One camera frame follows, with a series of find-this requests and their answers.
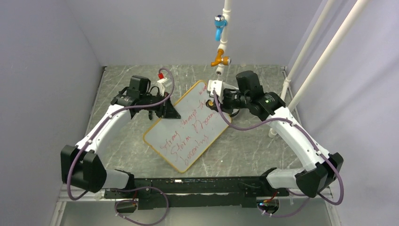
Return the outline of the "yellow-framed whiteboard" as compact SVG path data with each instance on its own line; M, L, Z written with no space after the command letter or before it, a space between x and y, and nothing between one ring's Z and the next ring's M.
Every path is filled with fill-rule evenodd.
M206 106L205 81L196 82L175 103L180 119L159 119L143 141L176 171L184 173L221 136L228 124Z

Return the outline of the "yellow black eraser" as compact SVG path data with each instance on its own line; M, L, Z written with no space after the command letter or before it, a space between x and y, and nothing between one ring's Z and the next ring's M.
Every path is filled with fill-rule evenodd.
M206 102L207 108L209 108L212 111L217 111L217 107L215 106L214 102L212 100L208 100Z

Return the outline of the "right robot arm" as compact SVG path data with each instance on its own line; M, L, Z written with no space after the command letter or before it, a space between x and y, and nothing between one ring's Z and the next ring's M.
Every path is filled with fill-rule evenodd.
M236 75L238 87L223 81L209 81L208 93L215 100L212 110L221 116L231 114L235 109L248 109L267 124L288 144L302 164L298 169L273 168L263 174L259 189L264 195L271 195L278 188L298 189L303 195L314 198L330 186L339 182L340 197L343 199L343 181L339 171L343 157L331 154L318 144L294 118L286 103L274 92L264 92L258 75L244 71Z

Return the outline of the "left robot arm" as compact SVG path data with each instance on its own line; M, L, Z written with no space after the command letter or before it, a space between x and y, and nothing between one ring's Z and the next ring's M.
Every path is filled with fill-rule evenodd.
M134 175L123 170L107 170L104 153L120 130L141 110L149 111L159 119L180 119L181 115L171 103L174 79L160 78L154 86L150 79L133 75L129 86L112 99L106 113L93 129L77 144L61 150L62 182L96 193L101 189L116 188L124 198L134 194Z

